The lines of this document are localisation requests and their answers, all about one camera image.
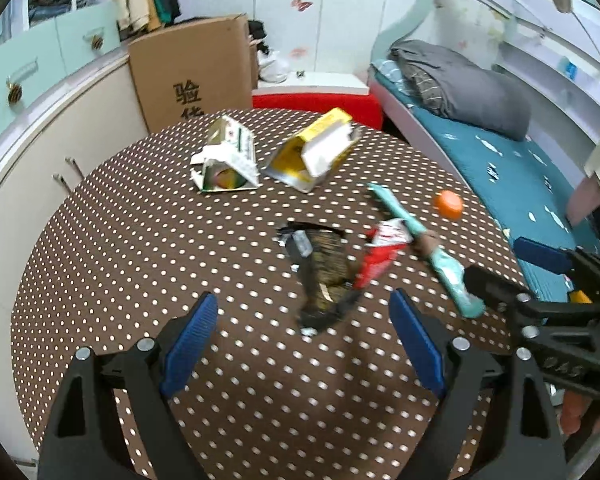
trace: black plastic wrapper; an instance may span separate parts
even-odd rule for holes
[[[352,284],[356,275],[342,241],[344,231],[307,222],[289,222],[278,230],[298,276],[306,301],[298,312],[303,335],[315,335],[340,321],[362,293]]]

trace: red wrapper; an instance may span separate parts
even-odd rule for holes
[[[399,218],[380,222],[366,234],[371,240],[353,288],[365,288],[371,280],[381,276],[412,240],[410,232]]]

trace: teal bed sheet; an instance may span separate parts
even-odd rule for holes
[[[384,72],[397,78],[395,72]],[[517,142],[478,126],[439,117],[419,107],[404,86],[397,86],[378,71],[376,79],[401,103],[409,105],[411,113],[480,197],[510,244],[526,237],[552,247],[583,246],[600,254],[600,242],[587,221],[575,228],[568,224],[564,212],[573,188],[529,137]],[[520,260],[519,264],[539,298],[567,299],[571,283],[564,276]]]

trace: opened milk carton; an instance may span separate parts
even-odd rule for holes
[[[262,171],[309,193],[344,160],[360,135],[360,130],[351,124],[351,116],[334,108],[287,139]]]
[[[201,192],[260,186],[253,133],[227,115],[211,124],[206,145],[191,157],[191,166],[191,179]]]

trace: round table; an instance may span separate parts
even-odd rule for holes
[[[290,110],[228,112],[253,130],[259,166],[318,115]],[[346,229],[347,253],[362,258],[364,233],[388,216],[366,184],[390,187],[442,236],[465,265],[477,262],[522,282],[515,257],[478,198],[435,162],[394,137],[362,126],[343,165],[302,194],[261,176],[257,190],[200,194],[189,160],[219,114],[176,124],[123,150],[65,200],[36,243],[11,322],[20,408],[40,446],[62,374],[75,350],[128,349],[155,336],[208,290],[217,331],[173,415],[209,477],[383,478],[400,472],[434,413],[388,320],[402,287],[449,330],[506,352],[504,320],[458,316],[443,287],[409,251],[366,290],[346,320],[314,338],[295,323],[303,290],[275,239],[289,219]],[[432,208],[437,192],[464,199],[459,222]],[[128,399],[120,422],[137,471],[152,476]],[[458,475],[471,462],[489,398],[474,412]]]

